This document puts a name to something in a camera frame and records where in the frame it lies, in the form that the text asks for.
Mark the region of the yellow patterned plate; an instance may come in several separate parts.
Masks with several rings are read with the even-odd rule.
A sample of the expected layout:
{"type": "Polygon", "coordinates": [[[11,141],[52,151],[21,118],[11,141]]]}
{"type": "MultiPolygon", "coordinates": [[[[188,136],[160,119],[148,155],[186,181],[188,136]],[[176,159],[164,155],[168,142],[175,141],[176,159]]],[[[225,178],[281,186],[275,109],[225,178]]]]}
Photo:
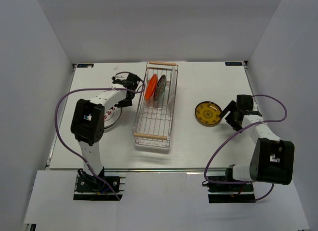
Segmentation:
{"type": "Polygon", "coordinates": [[[216,126],[220,123],[222,109],[211,101],[200,102],[194,110],[197,121],[203,126],[216,126]]]}

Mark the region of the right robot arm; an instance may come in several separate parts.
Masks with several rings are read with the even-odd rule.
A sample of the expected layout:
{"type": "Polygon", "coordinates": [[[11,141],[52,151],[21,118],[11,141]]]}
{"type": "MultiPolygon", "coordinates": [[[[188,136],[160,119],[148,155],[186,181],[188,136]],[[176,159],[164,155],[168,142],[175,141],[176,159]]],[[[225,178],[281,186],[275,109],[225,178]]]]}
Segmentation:
{"type": "Polygon", "coordinates": [[[224,184],[232,191],[243,182],[289,185],[292,181],[294,144],[272,132],[254,106],[252,95],[237,95],[236,101],[231,101],[220,115],[236,134],[246,131],[255,143],[249,164],[232,164],[226,169],[224,184]]]}

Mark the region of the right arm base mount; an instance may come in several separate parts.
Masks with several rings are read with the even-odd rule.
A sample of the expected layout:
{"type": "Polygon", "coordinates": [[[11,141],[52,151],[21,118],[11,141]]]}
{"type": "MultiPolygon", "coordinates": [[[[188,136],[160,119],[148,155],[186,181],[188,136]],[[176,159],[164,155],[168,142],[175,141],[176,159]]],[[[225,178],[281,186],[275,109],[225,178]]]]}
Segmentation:
{"type": "Polygon", "coordinates": [[[210,204],[234,204],[255,203],[254,187],[251,181],[234,180],[233,167],[230,165],[224,174],[213,174],[208,179],[217,181],[212,183],[207,180],[202,186],[208,188],[208,199],[210,204]]]}

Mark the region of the wire dish rack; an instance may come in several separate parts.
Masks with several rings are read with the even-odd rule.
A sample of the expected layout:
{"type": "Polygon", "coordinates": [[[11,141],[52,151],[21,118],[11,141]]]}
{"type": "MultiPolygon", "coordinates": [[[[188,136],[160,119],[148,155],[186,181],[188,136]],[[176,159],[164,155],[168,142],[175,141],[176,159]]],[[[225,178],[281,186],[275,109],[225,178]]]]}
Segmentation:
{"type": "Polygon", "coordinates": [[[148,149],[168,150],[170,148],[175,99],[172,110],[167,109],[170,85],[178,80],[178,64],[174,62],[148,62],[145,71],[145,90],[140,95],[136,119],[132,129],[135,145],[148,149]],[[159,100],[145,99],[145,91],[153,74],[166,75],[166,86],[159,100]]]}

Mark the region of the orange plate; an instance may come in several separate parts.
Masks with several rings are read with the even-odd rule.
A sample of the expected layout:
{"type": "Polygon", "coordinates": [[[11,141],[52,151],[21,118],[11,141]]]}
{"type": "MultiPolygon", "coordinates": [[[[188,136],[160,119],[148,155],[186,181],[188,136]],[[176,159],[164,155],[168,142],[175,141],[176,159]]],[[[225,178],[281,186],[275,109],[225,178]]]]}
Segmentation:
{"type": "Polygon", "coordinates": [[[149,80],[147,89],[145,91],[145,99],[146,100],[150,100],[151,97],[154,95],[154,92],[155,92],[156,87],[157,87],[157,83],[158,83],[158,75],[153,74],[153,76],[149,80]]]}

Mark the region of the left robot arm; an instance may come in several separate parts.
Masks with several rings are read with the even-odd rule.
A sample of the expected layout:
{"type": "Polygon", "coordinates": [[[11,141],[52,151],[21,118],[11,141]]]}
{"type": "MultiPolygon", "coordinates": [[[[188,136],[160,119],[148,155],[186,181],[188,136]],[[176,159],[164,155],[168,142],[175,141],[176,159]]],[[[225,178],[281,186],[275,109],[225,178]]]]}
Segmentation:
{"type": "Polygon", "coordinates": [[[145,82],[139,76],[130,72],[123,72],[123,74],[127,74],[124,79],[117,76],[112,77],[111,87],[84,88],[73,91],[73,93],[101,91],[92,99],[77,101],[71,122],[71,133],[78,142],[81,153],[79,154],[71,148],[68,149],[83,161],[84,168],[79,175],[95,191],[101,190],[106,181],[98,144],[105,130],[105,112],[111,111],[121,116],[120,111],[132,106],[135,95],[142,93],[145,89],[145,82]]]}

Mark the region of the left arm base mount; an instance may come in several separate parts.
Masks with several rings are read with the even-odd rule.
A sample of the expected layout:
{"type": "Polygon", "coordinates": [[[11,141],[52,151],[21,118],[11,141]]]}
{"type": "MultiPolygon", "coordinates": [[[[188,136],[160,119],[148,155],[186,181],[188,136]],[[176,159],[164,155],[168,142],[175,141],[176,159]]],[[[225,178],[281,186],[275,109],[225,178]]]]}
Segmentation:
{"type": "Polygon", "coordinates": [[[75,201],[118,201],[125,190],[125,176],[102,172],[99,174],[108,184],[88,175],[80,168],[77,170],[73,200],[75,201]]]}

